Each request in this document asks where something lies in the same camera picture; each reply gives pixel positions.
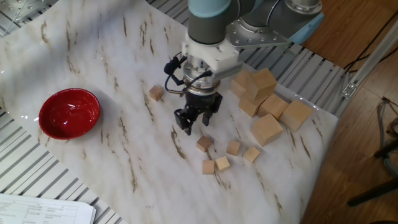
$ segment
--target metal grating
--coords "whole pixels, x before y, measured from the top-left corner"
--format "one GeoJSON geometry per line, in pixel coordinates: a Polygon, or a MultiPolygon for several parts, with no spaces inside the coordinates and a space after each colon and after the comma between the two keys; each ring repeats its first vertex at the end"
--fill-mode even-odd
{"type": "MultiPolygon", "coordinates": [[[[188,0],[147,2],[188,27],[188,0]]],[[[239,58],[256,70],[268,68],[281,85],[337,117],[348,105],[335,101],[347,82],[344,70],[301,45],[241,49],[239,58]]]]}
{"type": "Polygon", "coordinates": [[[95,224],[125,223],[82,181],[0,109],[0,193],[85,202],[95,224]]]}
{"type": "Polygon", "coordinates": [[[58,0],[0,0],[0,37],[10,34],[39,17],[58,0]]]}

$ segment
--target stack of wooden blocks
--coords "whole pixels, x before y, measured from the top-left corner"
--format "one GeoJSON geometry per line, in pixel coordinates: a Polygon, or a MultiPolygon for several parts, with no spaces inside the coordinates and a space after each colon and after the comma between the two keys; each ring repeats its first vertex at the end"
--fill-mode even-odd
{"type": "Polygon", "coordinates": [[[279,122],[295,132],[312,113],[300,100],[288,104],[275,95],[276,85],[268,68],[256,73],[242,70],[231,82],[231,91],[240,98],[239,108],[250,117],[260,117],[251,132],[261,146],[279,138],[283,131],[279,122]]]}

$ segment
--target marble surface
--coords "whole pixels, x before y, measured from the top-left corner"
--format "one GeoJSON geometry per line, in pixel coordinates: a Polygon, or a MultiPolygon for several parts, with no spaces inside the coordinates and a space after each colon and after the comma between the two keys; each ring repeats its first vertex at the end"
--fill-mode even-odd
{"type": "Polygon", "coordinates": [[[284,128],[250,164],[243,153],[261,148],[250,133],[258,118],[239,110],[227,79],[210,125],[196,122],[187,136],[173,115],[184,100],[166,93],[155,102],[148,93],[164,84],[185,31],[143,0],[60,0],[0,40],[0,106],[128,223],[299,223],[337,118],[314,106],[296,133],[284,128]],[[50,139],[40,107],[70,87],[92,91],[101,117],[81,138],[50,139]],[[202,133],[214,140],[207,154],[196,148],[202,133]],[[242,142],[236,157],[226,155],[231,139],[242,142]],[[230,170],[201,174],[202,160],[225,155],[230,170]]]}

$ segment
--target wooden cube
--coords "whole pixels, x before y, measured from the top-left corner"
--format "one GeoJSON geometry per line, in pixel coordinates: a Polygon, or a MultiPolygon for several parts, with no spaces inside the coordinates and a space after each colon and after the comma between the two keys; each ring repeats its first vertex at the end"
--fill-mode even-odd
{"type": "Polygon", "coordinates": [[[158,101],[161,99],[163,96],[163,90],[159,86],[154,86],[149,90],[149,96],[154,99],[155,101],[158,101]]]}
{"type": "Polygon", "coordinates": [[[231,91],[237,96],[241,97],[243,93],[246,92],[248,76],[250,76],[251,72],[247,70],[241,70],[241,72],[231,81],[231,91]]]}
{"type": "Polygon", "coordinates": [[[312,109],[300,100],[293,101],[282,113],[279,121],[291,131],[297,131],[302,123],[311,115],[312,109]]]}
{"type": "Polygon", "coordinates": [[[267,114],[254,122],[251,133],[261,146],[276,140],[284,129],[272,114],[267,114]]]}
{"type": "Polygon", "coordinates": [[[220,172],[224,172],[229,169],[229,162],[226,156],[216,159],[217,169],[220,172]]]}
{"type": "Polygon", "coordinates": [[[214,161],[203,161],[202,174],[214,174],[214,161]]]}
{"type": "Polygon", "coordinates": [[[239,108],[246,112],[250,117],[254,117],[257,114],[259,107],[267,97],[261,98],[260,100],[252,100],[250,93],[247,91],[241,97],[239,101],[239,108]]]}
{"type": "Polygon", "coordinates": [[[250,147],[247,151],[246,151],[246,153],[244,154],[244,157],[249,161],[249,162],[251,162],[251,163],[253,163],[256,159],[257,159],[257,157],[259,156],[259,154],[260,154],[260,151],[258,151],[257,149],[256,149],[256,147],[250,147]]]}
{"type": "Polygon", "coordinates": [[[228,147],[226,148],[226,153],[231,155],[238,155],[239,147],[241,147],[241,143],[237,141],[230,141],[228,147]]]}
{"type": "Polygon", "coordinates": [[[209,148],[210,148],[211,144],[212,144],[211,139],[209,139],[206,136],[202,136],[197,141],[197,148],[199,148],[203,152],[207,152],[207,151],[209,151],[209,148]]]}
{"type": "Polygon", "coordinates": [[[248,78],[247,89],[252,100],[260,100],[274,93],[277,81],[268,68],[262,69],[248,78]]]}
{"type": "Polygon", "coordinates": [[[268,98],[260,105],[257,116],[261,118],[270,113],[274,115],[276,120],[279,120],[280,116],[288,107],[288,105],[288,103],[279,98],[277,95],[271,94],[271,96],[268,96],[268,98]]]}

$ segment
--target wooden floor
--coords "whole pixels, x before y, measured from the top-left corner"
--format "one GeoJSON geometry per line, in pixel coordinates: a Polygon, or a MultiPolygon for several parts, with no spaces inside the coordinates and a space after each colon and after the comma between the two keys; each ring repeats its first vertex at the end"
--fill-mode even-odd
{"type": "Polygon", "coordinates": [[[304,46],[340,67],[353,61],[398,10],[397,0],[321,1],[325,20],[304,46]]]}
{"type": "MultiPolygon", "coordinates": [[[[330,21],[326,21],[322,29],[327,29],[326,26],[329,26],[331,30],[337,30],[336,34],[328,37],[318,32],[313,38],[323,37],[323,39],[309,41],[306,47],[310,49],[313,47],[311,50],[340,66],[357,57],[364,48],[363,45],[372,39],[372,35],[398,8],[398,1],[323,2],[325,6],[334,2],[334,9],[331,10],[345,11],[348,14],[347,24],[343,22],[342,27],[333,27],[329,24],[330,21]],[[357,6],[358,9],[353,9],[349,13],[349,10],[343,7],[345,4],[357,6]],[[364,16],[365,13],[361,10],[369,10],[369,7],[374,7],[374,10],[379,12],[378,16],[364,16]],[[359,16],[364,19],[355,24],[367,24],[367,26],[351,30],[349,27],[352,27],[352,24],[349,20],[359,16]],[[341,35],[351,40],[338,40],[337,37],[341,35]]],[[[381,62],[371,72],[342,115],[303,216],[303,224],[357,224],[381,220],[398,222],[398,190],[354,208],[346,205],[349,198],[392,179],[382,160],[373,157],[373,153],[380,146],[376,107],[383,96],[398,103],[398,52],[381,62]]],[[[392,110],[387,108],[384,124],[396,117],[392,110]]],[[[398,164],[398,154],[393,155],[393,161],[398,164]]]]}

